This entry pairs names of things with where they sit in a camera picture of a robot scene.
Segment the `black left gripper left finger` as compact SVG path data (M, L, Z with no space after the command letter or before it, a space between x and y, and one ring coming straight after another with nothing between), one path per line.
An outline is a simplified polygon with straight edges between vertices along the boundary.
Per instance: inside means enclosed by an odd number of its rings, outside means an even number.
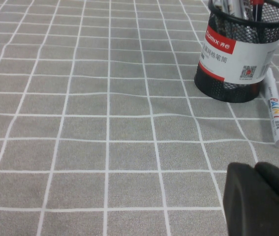
M223 207L230 236L279 236L279 195L254 167L227 167Z

